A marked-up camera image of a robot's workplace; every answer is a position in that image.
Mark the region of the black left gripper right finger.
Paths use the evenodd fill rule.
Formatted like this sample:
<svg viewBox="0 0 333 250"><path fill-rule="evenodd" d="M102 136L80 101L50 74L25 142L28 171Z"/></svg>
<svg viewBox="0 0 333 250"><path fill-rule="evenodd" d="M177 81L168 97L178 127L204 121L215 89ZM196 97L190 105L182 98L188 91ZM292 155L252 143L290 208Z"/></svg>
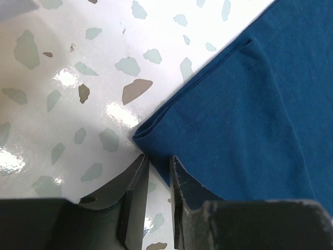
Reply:
<svg viewBox="0 0 333 250"><path fill-rule="evenodd" d="M175 249L332 249L332 219L309 199L226 201L170 157Z"/></svg>

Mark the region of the blue Mickey Mouse t-shirt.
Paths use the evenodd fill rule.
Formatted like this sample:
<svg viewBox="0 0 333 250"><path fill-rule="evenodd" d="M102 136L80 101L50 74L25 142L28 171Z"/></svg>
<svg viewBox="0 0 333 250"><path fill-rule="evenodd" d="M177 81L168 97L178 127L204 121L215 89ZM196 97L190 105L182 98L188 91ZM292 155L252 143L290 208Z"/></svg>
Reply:
<svg viewBox="0 0 333 250"><path fill-rule="evenodd" d="M332 1L275 1L133 135L229 201L314 199L332 213Z"/></svg>

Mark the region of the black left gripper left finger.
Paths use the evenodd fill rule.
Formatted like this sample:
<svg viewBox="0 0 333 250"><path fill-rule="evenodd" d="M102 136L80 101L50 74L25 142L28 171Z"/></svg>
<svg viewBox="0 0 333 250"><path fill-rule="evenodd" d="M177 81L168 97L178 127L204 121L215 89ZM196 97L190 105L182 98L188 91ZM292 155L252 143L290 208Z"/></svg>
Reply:
<svg viewBox="0 0 333 250"><path fill-rule="evenodd" d="M64 198L1 200L1 249L141 249L149 159L75 204Z"/></svg>

